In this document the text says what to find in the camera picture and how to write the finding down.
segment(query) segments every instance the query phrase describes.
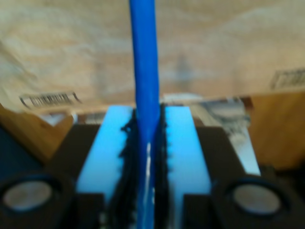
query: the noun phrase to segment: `blue rod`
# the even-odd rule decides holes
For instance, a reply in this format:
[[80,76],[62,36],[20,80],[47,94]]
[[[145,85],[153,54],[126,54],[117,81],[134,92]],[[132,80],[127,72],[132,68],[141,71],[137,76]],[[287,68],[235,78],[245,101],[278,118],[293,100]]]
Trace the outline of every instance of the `blue rod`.
[[137,228],[153,229],[155,142],[160,118],[158,52],[154,0],[130,0],[140,175]]

